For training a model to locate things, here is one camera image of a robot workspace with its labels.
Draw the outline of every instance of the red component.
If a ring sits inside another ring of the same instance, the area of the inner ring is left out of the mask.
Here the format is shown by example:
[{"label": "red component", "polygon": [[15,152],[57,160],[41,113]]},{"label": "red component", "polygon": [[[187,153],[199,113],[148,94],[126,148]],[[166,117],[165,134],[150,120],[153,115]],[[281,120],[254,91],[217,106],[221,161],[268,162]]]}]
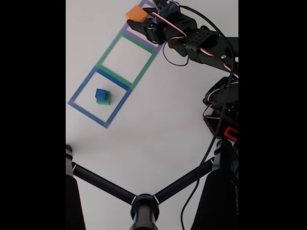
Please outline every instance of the red component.
[{"label": "red component", "polygon": [[234,128],[231,128],[231,127],[227,127],[227,129],[226,129],[225,132],[224,132],[224,136],[225,136],[225,137],[227,137],[228,139],[230,139],[230,140],[232,140],[232,141],[234,141],[234,142],[237,142],[237,140],[238,140],[238,135],[236,135],[236,137],[231,136],[231,135],[229,134],[229,131],[235,132],[235,133],[237,133],[237,134],[239,134],[239,132],[236,131]]}]

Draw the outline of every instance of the green cube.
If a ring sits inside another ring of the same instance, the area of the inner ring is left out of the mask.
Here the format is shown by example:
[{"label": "green cube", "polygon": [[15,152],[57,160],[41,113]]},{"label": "green cube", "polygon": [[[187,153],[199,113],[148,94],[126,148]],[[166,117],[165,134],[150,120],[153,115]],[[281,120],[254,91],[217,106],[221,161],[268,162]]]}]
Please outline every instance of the green cube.
[{"label": "green cube", "polygon": [[97,103],[98,104],[111,104],[111,92],[107,91],[106,92],[106,100],[98,100],[97,99]]}]

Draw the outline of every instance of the black metal rod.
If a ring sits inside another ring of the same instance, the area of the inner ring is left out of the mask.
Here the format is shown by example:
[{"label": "black metal rod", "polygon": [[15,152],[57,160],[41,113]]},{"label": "black metal rod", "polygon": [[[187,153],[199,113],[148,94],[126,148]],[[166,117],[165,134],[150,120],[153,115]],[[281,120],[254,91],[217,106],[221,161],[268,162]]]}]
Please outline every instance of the black metal rod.
[{"label": "black metal rod", "polygon": [[105,192],[117,197],[118,199],[125,201],[128,204],[132,204],[135,194],[117,186],[116,184],[98,176],[97,174],[83,168],[82,166],[72,163],[73,174],[82,180],[104,190]]},{"label": "black metal rod", "polygon": [[[212,162],[214,161],[214,157],[210,160],[206,161],[201,166],[201,177],[206,175],[207,173],[211,172],[212,170]],[[176,180],[175,182],[171,183],[166,188],[162,189],[160,192],[155,194],[155,197],[158,199],[159,204],[166,201],[168,198],[171,198],[173,195],[180,192],[182,189],[188,187],[190,184],[197,180],[197,168],[193,169],[191,172],[185,174],[180,179]]]}]

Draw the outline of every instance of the blue cube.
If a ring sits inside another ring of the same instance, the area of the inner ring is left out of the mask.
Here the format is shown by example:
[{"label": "blue cube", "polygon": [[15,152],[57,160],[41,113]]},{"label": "blue cube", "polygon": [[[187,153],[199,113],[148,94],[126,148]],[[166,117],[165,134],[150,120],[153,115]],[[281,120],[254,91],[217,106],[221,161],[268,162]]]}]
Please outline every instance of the blue cube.
[{"label": "blue cube", "polygon": [[106,100],[106,95],[107,95],[106,90],[97,89],[97,91],[96,91],[96,98],[98,100],[105,101]]}]

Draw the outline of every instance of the white table surface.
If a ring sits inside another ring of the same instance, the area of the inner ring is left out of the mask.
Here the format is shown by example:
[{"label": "white table surface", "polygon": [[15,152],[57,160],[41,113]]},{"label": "white table surface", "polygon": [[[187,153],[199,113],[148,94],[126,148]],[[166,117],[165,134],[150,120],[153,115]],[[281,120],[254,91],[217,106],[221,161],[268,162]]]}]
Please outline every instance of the white table surface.
[{"label": "white table surface", "polygon": [[[125,14],[139,2],[66,0],[66,144],[72,146],[77,164],[136,195],[153,195],[199,165],[213,137],[202,119],[206,108],[202,100],[228,75],[195,62],[173,66],[160,50],[108,129],[68,105],[124,25]],[[226,36],[238,36],[238,0],[180,3],[206,15]],[[196,19],[198,27],[208,26],[197,15],[182,13]],[[183,61],[168,47],[165,53],[174,61]],[[130,205],[77,181],[87,230],[130,228]],[[186,229],[193,223],[204,182],[205,177],[185,210]],[[180,212],[194,186],[160,205],[159,230],[181,229]]]}]

